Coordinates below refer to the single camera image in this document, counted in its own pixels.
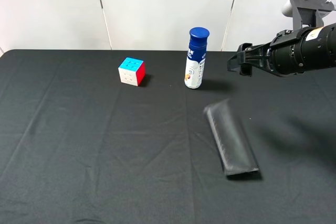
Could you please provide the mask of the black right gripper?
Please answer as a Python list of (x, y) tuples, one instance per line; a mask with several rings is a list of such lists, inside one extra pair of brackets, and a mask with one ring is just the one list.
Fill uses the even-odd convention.
[(299, 56), (304, 34), (303, 28), (283, 30), (266, 44), (245, 42), (238, 46), (237, 52), (227, 61), (227, 70), (246, 77), (252, 76), (253, 68), (278, 77), (303, 74), (305, 71)]

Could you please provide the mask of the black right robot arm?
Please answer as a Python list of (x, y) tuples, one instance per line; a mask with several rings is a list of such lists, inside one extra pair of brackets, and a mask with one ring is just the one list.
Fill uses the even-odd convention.
[(266, 44), (241, 44), (227, 70), (252, 76), (253, 67), (278, 77), (335, 67), (335, 24), (283, 30)]

